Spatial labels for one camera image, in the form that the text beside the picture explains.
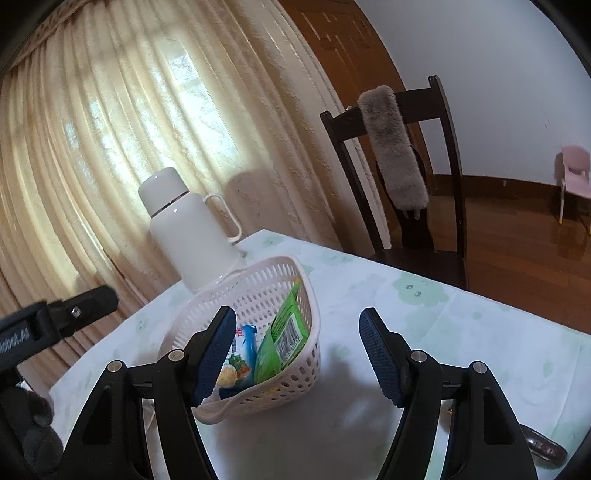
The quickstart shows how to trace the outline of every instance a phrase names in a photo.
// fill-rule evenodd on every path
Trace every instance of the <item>table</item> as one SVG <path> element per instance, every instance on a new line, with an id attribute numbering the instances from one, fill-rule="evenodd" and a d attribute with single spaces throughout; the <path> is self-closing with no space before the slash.
<path id="1" fill-rule="evenodd" d="M 374 306 L 388 328 L 440 363 L 488 364 L 520 423 L 572 455 L 591 425 L 591 336 L 451 286 L 269 231 L 238 244 L 248 264 L 292 255 L 304 265 L 320 309 L 322 367 L 294 402 L 199 425 L 220 480 L 374 480 L 401 410 L 379 389 L 358 333 Z M 51 389 L 53 427 L 67 442 L 106 364 L 157 360 L 176 313 L 191 297 L 178 283 L 89 350 Z M 440 420 L 427 479 L 439 479 L 447 445 Z M 155 479 L 166 479 L 157 426 L 147 432 Z M 558 471 L 537 466 L 540 480 Z"/>

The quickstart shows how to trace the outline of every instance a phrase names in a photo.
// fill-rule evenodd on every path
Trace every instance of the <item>screw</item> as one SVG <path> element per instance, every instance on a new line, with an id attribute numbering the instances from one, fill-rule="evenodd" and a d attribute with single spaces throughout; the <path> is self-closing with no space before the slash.
<path id="1" fill-rule="evenodd" d="M 410 354 L 410 358 L 422 364 L 427 359 L 427 354 L 422 350 L 415 350 Z"/>
<path id="2" fill-rule="evenodd" d="M 486 371 L 488 370 L 488 367 L 485 364 L 483 364 L 482 362 L 474 362 L 474 365 L 472 365 L 472 368 L 480 374 L 485 374 Z"/>
<path id="3" fill-rule="evenodd" d="M 178 362 L 184 358 L 184 352 L 182 350 L 173 350 L 168 354 L 168 359 L 173 362 Z"/>
<path id="4" fill-rule="evenodd" d="M 123 363 L 121 363 L 121 361 L 113 360 L 109 365 L 107 365 L 107 370 L 114 374 L 115 372 L 118 372 L 119 370 L 121 370 L 122 366 L 123 366 Z"/>

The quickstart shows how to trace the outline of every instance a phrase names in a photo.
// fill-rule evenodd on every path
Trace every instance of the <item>dark wooden chair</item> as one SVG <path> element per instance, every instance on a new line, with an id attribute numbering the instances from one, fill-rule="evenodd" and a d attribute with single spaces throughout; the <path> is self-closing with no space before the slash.
<path id="1" fill-rule="evenodd" d="M 320 118 L 361 210 L 363 221 L 375 250 L 371 259 L 467 290 L 465 268 L 466 205 L 462 194 L 460 154 L 452 116 L 439 78 L 437 76 L 429 77 L 429 85 L 429 88 L 397 93 L 396 100 L 405 124 L 434 118 L 438 118 L 441 122 L 452 171 L 457 236 L 457 251 L 455 252 L 435 250 L 431 233 L 428 231 L 426 209 L 420 212 L 419 218 L 415 218 L 413 212 L 401 212 L 395 208 L 396 216 L 400 222 L 403 248 L 384 249 L 375 218 L 344 144 L 346 140 L 367 134 L 361 110 L 356 106 L 336 117 L 333 117 L 330 112 L 323 112 L 320 114 Z M 425 168 L 416 150 L 415 157 L 424 178 Z"/>

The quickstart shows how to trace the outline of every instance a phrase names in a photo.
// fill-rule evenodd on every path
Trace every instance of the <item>white plastic basket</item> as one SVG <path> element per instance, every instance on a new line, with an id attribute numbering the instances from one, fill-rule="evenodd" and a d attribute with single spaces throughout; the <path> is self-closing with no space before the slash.
<path id="1" fill-rule="evenodd" d="M 202 423 L 218 423 L 228 416 L 254 413 L 288 403 L 316 383 L 320 370 L 320 317 L 316 297 L 303 267 L 293 257 L 271 257 L 246 269 L 230 272 L 225 280 L 197 293 L 183 307 L 160 346 L 158 357 L 184 348 L 195 332 L 205 330 L 221 306 L 236 312 L 238 326 L 256 326 L 256 346 L 296 279 L 302 286 L 297 303 L 310 336 L 302 351 L 283 372 L 225 400 L 203 403 L 193 409 Z"/>

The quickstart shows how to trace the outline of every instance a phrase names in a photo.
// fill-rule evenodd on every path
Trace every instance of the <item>wooden door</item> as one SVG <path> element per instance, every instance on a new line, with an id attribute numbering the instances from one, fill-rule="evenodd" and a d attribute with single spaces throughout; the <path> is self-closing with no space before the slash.
<path id="1" fill-rule="evenodd" d="M 353 0 L 279 0 L 318 57 L 345 107 L 357 105 L 359 95 L 379 85 L 395 92 L 404 85 L 377 33 Z M 420 153 L 432 185 L 433 169 L 418 124 L 408 126 L 411 142 Z M 398 221 L 376 172 L 376 159 L 367 135 L 359 139 L 369 163 L 390 234 Z M 394 244 L 400 240 L 392 239 Z"/>

